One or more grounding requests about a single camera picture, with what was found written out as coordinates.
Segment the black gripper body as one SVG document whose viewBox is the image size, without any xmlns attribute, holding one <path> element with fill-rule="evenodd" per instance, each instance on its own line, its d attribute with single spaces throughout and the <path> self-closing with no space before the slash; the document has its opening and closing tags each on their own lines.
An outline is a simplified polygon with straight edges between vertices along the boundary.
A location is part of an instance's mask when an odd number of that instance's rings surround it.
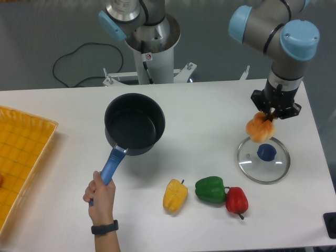
<svg viewBox="0 0 336 252">
<path fill-rule="evenodd" d="M 295 95 L 298 87 L 286 91 L 285 85 L 272 85 L 269 80 L 266 81 L 263 90 L 254 90 L 251 94 L 251 100 L 256 108 L 266 113 L 272 107 L 278 109 L 278 118 L 287 119 L 299 115 L 301 105 L 295 103 Z"/>
</svg>

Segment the person's forearm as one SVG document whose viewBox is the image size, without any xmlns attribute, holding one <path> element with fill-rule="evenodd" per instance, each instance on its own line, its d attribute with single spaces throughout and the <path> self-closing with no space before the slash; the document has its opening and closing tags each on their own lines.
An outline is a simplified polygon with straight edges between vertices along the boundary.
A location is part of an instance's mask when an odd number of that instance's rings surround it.
<svg viewBox="0 0 336 252">
<path fill-rule="evenodd" d="M 94 242 L 96 252 L 121 251 L 116 231 L 108 232 L 103 235 L 94 235 Z"/>
</svg>

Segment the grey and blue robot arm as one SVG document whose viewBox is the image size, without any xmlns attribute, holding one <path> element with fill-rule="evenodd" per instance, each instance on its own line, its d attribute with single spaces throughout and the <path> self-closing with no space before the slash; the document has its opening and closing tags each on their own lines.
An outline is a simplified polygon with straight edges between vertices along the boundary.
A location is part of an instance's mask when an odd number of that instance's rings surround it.
<svg viewBox="0 0 336 252">
<path fill-rule="evenodd" d="M 295 95 L 315 56 L 320 33 L 306 20 L 295 19 L 309 1 L 263 1 L 256 8 L 241 6 L 233 13 L 229 35 L 272 59 L 263 90 L 251 95 L 266 119 L 287 119 L 300 113 Z"/>
</svg>

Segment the person's right hand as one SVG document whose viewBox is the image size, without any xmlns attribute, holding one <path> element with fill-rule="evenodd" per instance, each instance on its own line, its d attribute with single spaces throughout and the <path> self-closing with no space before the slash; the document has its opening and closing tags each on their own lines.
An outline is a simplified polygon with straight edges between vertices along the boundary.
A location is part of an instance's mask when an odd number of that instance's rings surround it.
<svg viewBox="0 0 336 252">
<path fill-rule="evenodd" d="M 90 181 L 83 195 L 83 200 L 89 204 L 88 213 L 92 220 L 93 226 L 112 224 L 113 205 L 116 192 L 116 185 L 113 180 L 105 185 L 100 172 L 94 171 L 93 180 Z"/>
</svg>

